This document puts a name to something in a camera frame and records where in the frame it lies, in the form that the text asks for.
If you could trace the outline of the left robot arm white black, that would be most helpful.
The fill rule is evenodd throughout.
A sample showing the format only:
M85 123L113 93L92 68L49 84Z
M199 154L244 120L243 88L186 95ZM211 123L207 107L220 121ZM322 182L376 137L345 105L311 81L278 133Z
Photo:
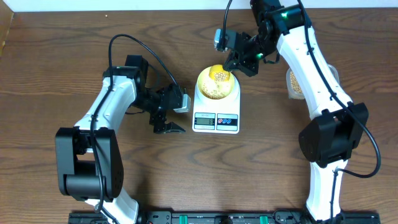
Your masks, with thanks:
M177 84L157 91L146 87L149 64L128 55L121 67L103 73L103 86L86 115L55 135L58 186L63 195L92 205L94 213L71 213L69 223L148 223L147 213L123 187L124 167L116 138L130 107L150 114L156 134L183 133L166 113L187 113L191 99Z

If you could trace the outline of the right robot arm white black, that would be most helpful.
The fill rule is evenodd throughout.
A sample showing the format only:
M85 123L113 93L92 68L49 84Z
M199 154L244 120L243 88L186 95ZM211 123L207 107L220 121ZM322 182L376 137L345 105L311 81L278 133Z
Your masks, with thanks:
M302 2L285 7L279 1L251 1L251 9L258 28L256 35L226 28L216 31L215 48L228 52L223 68L252 77L258 73L259 63L272 53L288 63L310 115L310 123L298 136L311 170L305 204L307 220L342 222L342 175L353 149L368 133L368 109L363 103L354 103L332 74Z

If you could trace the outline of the yellow scoop spoon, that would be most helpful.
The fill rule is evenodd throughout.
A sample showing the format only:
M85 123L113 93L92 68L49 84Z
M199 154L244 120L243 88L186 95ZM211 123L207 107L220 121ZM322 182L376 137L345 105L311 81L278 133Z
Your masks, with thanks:
M224 70L222 65L213 65L210 67L209 77L216 82L229 81L231 73Z

